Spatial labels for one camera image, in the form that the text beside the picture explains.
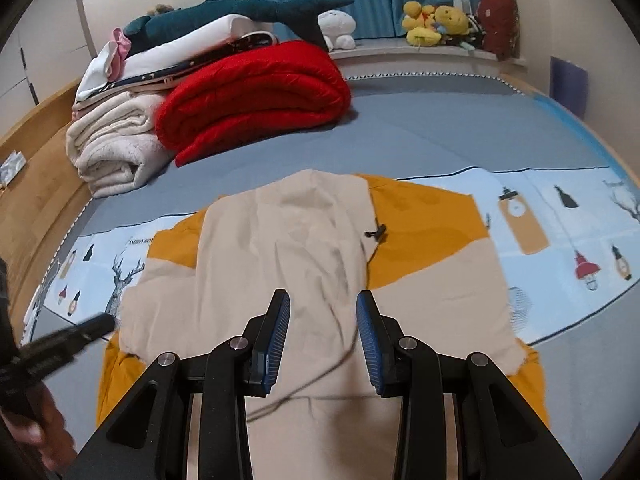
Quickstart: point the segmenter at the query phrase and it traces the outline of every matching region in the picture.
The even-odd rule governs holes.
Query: red lamp print
[[[575,277],[583,280],[589,290],[596,290],[598,288],[596,272],[600,272],[600,267],[587,260],[587,258],[578,251],[575,251]]]

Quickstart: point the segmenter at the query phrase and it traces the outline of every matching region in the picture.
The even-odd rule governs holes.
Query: pink cloth
[[[129,50],[131,49],[131,40],[127,38],[121,28],[113,29],[113,41],[118,44],[118,48],[116,50],[113,59],[111,60],[111,74],[107,78],[107,81],[110,83],[112,81],[116,81],[120,77],[120,73],[122,71],[122,63],[124,62]]]

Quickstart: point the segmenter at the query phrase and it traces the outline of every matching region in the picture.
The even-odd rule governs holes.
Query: yellow fabric
[[[369,288],[393,283],[488,236],[471,196],[384,177],[361,176],[369,183],[376,219],[393,226],[369,262]],[[204,211],[184,219],[173,229],[159,232],[148,256],[195,268]],[[538,353],[521,341],[520,344],[527,357],[518,373],[509,379],[548,425],[545,380]],[[104,355],[98,391],[98,425],[143,371],[144,365],[139,359],[120,351],[115,334]]]

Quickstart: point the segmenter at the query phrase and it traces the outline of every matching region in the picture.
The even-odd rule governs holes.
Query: rolled blanket
[[[94,198],[144,186],[172,158],[153,131],[115,137],[84,150],[76,167]]]
[[[287,41],[188,76],[158,108],[156,134],[182,166],[265,137],[338,121],[351,91],[329,55]]]
[[[107,99],[73,122],[66,131],[66,156],[77,168],[84,150],[122,136],[143,134],[153,129],[154,113],[164,94],[122,92]]]

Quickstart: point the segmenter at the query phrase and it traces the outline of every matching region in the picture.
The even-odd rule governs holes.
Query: bed
[[[114,273],[122,282],[131,271],[124,286],[135,283],[145,240],[155,231],[221,195],[299,170],[380,175],[471,194],[510,288],[516,335],[540,354],[551,430],[583,478],[600,478],[640,420],[638,188],[583,124],[510,81],[458,73],[351,76],[352,108],[333,128],[172,164],[139,190],[90,201],[43,280],[29,335],[95,310],[78,306],[73,318],[66,315],[75,291],[63,293],[56,280],[72,258],[91,259],[95,244],[111,243],[105,240],[123,240],[113,243],[118,247],[139,240],[132,253],[114,250],[113,264],[96,262],[110,282],[103,293],[109,298],[117,293]],[[526,200],[513,204],[518,196]],[[95,344],[47,381],[78,447],[95,429],[105,345]]]

